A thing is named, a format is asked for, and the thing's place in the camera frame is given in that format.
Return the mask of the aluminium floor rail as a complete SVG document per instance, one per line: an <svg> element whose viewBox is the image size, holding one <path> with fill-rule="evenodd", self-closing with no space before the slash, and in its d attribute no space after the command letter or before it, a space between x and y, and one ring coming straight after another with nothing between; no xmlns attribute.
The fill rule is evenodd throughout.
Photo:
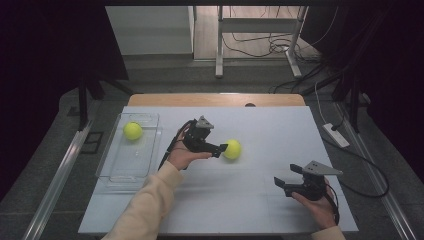
<svg viewBox="0 0 424 240"><path fill-rule="evenodd" d="M336 103L335 106L344 120L343 126L346 128L346 131L351 138L351 141L353 142L353 146L358 151L358 154L361 157L364 157L366 160L369 160L371 163L375 164L375 159L369 152L363 138L354 130L354 127L347 120L348 111L342 106L341 103ZM394 194L391 193L389 181L385 180L383 173L378 171L375 167L367 165L366 168L376 190L378 192L387 190L387 194L381 198L381 201L385 206L385 209L387 210L400 238L402 240L418 240L417 235L415 234L406 214L402 210Z"/></svg>
<svg viewBox="0 0 424 240"><path fill-rule="evenodd" d="M75 133L60 165L57 168L54 177L52 178L52 181L50 182L48 189L43 196L42 201L40 202L21 240L40 239L54 210L54 207L56 206L56 203L63 191L65 183L67 182L76 159L82 149L82 146L88 136L88 133L90 132L100 105L100 100L93 100L90 103L86 125Z"/></svg>

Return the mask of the tennis ball with dark mark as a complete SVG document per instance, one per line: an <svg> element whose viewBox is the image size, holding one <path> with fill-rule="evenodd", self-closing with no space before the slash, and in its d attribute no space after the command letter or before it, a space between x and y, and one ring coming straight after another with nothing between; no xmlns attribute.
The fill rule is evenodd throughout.
<svg viewBox="0 0 424 240"><path fill-rule="evenodd" d="M123 133L128 140L137 140L142 136L143 129L137 122L128 122L123 127Z"/></svg>

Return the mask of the white board sheet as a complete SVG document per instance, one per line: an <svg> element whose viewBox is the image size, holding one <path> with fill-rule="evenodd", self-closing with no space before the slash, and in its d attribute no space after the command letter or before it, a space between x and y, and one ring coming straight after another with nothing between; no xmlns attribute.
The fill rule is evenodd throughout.
<svg viewBox="0 0 424 240"><path fill-rule="evenodd" d="M175 201L161 224L163 235L280 235L316 229L308 211L274 183L299 183L291 164L330 159L311 110L299 107L153 107L166 150L188 120L205 116L214 126L208 140L236 139L241 156L200 160L185 170Z"/></svg>

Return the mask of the clear plastic tray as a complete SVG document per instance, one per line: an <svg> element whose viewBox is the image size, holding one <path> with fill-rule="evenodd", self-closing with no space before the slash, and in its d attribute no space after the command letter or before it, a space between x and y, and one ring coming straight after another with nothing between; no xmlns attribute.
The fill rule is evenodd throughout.
<svg viewBox="0 0 424 240"><path fill-rule="evenodd" d="M123 127L137 122L143 129L137 140L128 140ZM159 115L121 113L118 115L96 171L98 180L115 190L133 190L141 186L153 171L160 142Z"/></svg>

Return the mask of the white power strip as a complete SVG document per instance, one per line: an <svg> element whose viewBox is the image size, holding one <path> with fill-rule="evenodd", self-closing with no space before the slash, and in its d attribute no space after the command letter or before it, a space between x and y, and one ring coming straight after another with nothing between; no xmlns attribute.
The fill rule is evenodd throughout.
<svg viewBox="0 0 424 240"><path fill-rule="evenodd" d="M333 130L333 125L331 123L324 124L323 129L339 147L345 148L349 146L349 142L341 135L341 133L338 130Z"/></svg>

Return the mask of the dark curtain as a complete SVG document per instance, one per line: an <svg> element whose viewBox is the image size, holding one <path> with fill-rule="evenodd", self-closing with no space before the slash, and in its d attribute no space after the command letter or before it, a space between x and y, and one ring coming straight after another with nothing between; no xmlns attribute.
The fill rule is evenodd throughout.
<svg viewBox="0 0 424 240"><path fill-rule="evenodd" d="M50 128L59 100L127 70L104 0L0 0L0 201Z"/></svg>
<svg viewBox="0 0 424 240"><path fill-rule="evenodd" d="M424 0L382 0L387 11L356 73L368 114L424 183ZM341 68L353 57L377 0L309 8L301 38Z"/></svg>

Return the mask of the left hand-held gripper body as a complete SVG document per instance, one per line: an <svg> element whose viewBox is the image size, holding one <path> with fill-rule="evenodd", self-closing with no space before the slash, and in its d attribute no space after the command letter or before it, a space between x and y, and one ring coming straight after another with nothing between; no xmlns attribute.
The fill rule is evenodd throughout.
<svg viewBox="0 0 424 240"><path fill-rule="evenodd" d="M220 156L220 147L206 142L214 126L204 117L190 121L190 127L183 138L185 147L194 153L208 152L213 157Z"/></svg>

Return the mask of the white cabinet panel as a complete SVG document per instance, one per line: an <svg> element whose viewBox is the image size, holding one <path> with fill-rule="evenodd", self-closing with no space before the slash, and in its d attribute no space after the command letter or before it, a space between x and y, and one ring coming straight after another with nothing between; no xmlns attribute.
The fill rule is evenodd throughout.
<svg viewBox="0 0 424 240"><path fill-rule="evenodd" d="M108 6L122 55L192 54L191 6Z"/></svg>

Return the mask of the plain yellow tennis ball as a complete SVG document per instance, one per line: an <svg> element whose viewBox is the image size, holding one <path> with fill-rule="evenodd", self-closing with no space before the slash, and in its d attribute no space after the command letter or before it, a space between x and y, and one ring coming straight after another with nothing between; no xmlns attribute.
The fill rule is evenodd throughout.
<svg viewBox="0 0 424 240"><path fill-rule="evenodd" d="M227 159L235 160L241 155L242 146L236 139L229 139L226 141L227 148L224 151L224 156Z"/></svg>

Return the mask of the white metal stand frame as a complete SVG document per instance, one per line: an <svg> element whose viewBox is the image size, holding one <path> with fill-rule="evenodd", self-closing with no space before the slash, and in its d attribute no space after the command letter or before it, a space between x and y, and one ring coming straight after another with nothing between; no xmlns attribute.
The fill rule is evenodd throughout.
<svg viewBox="0 0 424 240"><path fill-rule="evenodd" d="M219 6L215 76L223 77L223 33L283 33L292 35L290 45L284 48L285 55L293 76L301 78L302 74L295 59L295 47L306 11L306 6L300 6L296 18L224 18L223 7Z"/></svg>

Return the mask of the person's left hand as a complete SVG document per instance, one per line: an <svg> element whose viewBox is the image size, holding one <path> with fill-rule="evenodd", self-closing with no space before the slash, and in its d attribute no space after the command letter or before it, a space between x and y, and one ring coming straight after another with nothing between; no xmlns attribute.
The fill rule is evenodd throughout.
<svg viewBox="0 0 424 240"><path fill-rule="evenodd" d="M208 159L212 156L209 152L191 152L184 144L183 139L186 135L184 129L177 137L177 142L170 151L167 161L171 163L177 170L187 168L191 162L200 159Z"/></svg>

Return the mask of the black square floor frame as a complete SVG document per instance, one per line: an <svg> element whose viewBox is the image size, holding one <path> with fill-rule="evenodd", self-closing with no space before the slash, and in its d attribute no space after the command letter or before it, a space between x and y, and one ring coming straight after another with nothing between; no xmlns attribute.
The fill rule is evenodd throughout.
<svg viewBox="0 0 424 240"><path fill-rule="evenodd" d="M81 148L82 154L97 154L103 138L103 132L89 132Z"/></svg>

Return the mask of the black metal stand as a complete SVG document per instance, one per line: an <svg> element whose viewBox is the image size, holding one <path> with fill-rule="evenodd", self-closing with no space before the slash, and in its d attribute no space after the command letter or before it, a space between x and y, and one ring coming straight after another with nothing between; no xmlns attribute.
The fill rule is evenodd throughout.
<svg viewBox="0 0 424 240"><path fill-rule="evenodd" d="M134 91L126 87L117 80L107 77L104 74L94 73L79 79L78 93L79 93L79 127L78 130L82 131L88 125L88 106L87 106L87 93L90 93L95 100L102 100L105 96L100 82L104 81L125 94L131 96Z"/></svg>
<svg viewBox="0 0 424 240"><path fill-rule="evenodd" d="M349 101L349 122L356 133L359 132L358 128L358 108L359 108L359 79L352 72L345 72L342 74L342 79L337 83L332 98L335 101L342 101L347 95L350 95Z"/></svg>

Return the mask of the person's right hand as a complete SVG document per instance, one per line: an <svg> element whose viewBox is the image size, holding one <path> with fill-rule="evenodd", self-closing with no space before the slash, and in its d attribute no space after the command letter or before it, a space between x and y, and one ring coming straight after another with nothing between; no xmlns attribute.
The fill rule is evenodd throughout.
<svg viewBox="0 0 424 240"><path fill-rule="evenodd" d="M292 194L292 197L309 210L320 230L337 226L333 207L325 197L317 201L311 201L296 192Z"/></svg>

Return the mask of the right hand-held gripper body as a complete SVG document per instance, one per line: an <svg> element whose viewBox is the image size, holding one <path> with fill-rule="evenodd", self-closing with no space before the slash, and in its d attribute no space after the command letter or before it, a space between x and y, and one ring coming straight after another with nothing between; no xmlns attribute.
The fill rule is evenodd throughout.
<svg viewBox="0 0 424 240"><path fill-rule="evenodd" d="M287 197L291 197L293 192L299 193L308 200L317 201L321 199L326 190L325 176L339 176L343 172L334 169L317 161L311 161L303 168L303 183L302 184L286 184L284 192Z"/></svg>

